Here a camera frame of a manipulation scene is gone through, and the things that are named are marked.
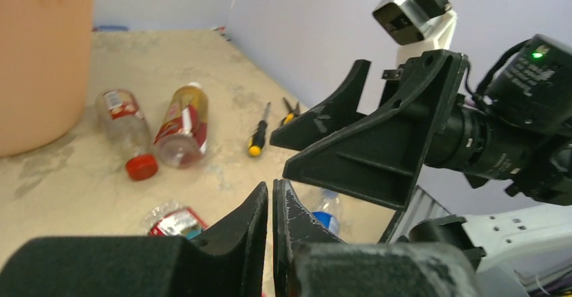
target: orange bucket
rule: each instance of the orange bucket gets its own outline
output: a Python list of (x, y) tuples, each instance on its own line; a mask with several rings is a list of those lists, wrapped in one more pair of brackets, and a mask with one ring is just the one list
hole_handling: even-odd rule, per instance
[(0, 157), (47, 144), (86, 105), (94, 0), (0, 0)]

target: camera lens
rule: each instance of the camera lens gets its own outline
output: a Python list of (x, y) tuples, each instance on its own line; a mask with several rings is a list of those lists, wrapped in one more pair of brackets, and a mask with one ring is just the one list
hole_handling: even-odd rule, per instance
[(481, 178), (510, 179), (530, 160), (537, 137), (522, 132), (481, 111), (454, 107), (444, 132), (433, 136), (425, 162)]

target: clear plastic bottle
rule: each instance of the clear plastic bottle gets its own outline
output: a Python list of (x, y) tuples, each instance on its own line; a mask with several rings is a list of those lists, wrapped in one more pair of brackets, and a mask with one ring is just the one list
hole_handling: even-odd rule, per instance
[(208, 98), (191, 82), (173, 94), (154, 141), (159, 159), (171, 167), (190, 167), (206, 153)]
[(335, 191), (320, 188), (319, 201), (311, 207), (312, 214), (335, 235), (340, 234), (340, 219), (342, 216), (342, 205), (339, 194)]
[(148, 236), (183, 236), (188, 240), (207, 228), (191, 207), (175, 200), (155, 207), (143, 220), (143, 226)]
[(123, 89), (104, 91), (95, 99), (95, 107), (107, 139), (125, 160), (129, 177), (151, 178), (159, 167), (150, 150), (149, 125), (135, 96)]

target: red bottle cap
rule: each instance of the red bottle cap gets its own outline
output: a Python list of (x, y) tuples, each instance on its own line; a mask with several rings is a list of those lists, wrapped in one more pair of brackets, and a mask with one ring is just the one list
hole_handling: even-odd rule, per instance
[(159, 170), (157, 160), (151, 154), (143, 154), (130, 159), (125, 164), (129, 177), (134, 181), (151, 178)]

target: red label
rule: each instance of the red label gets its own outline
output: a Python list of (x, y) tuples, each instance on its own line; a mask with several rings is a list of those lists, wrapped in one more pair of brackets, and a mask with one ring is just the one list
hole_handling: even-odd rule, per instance
[(179, 105), (175, 103), (167, 111), (167, 118), (169, 118), (169, 121), (164, 123), (159, 129), (155, 137), (155, 144), (168, 135), (182, 133), (193, 136), (202, 154), (205, 153), (206, 123), (200, 122), (195, 107), (188, 105), (181, 110)]
[(112, 119), (133, 115), (144, 119), (139, 110), (139, 104), (132, 93), (126, 90), (113, 90), (103, 94), (105, 106)]
[(206, 230), (206, 223), (190, 208), (178, 209), (166, 214), (149, 230), (149, 236), (176, 236), (181, 235), (190, 219), (196, 220), (197, 225)]

